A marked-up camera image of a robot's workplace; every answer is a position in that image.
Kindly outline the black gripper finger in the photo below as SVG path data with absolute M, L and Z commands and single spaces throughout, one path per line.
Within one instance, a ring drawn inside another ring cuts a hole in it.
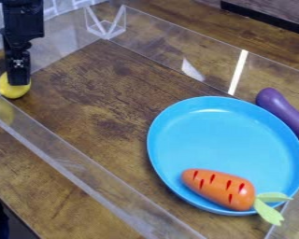
M 26 50 L 8 50 L 6 52 L 6 71 L 11 86 L 29 84 L 30 57 Z

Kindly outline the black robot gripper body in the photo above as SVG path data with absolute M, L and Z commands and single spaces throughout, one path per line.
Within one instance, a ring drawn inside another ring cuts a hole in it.
M 43 0 L 0 0 L 3 27 L 0 34 L 3 50 L 26 50 L 30 41 L 45 36 Z

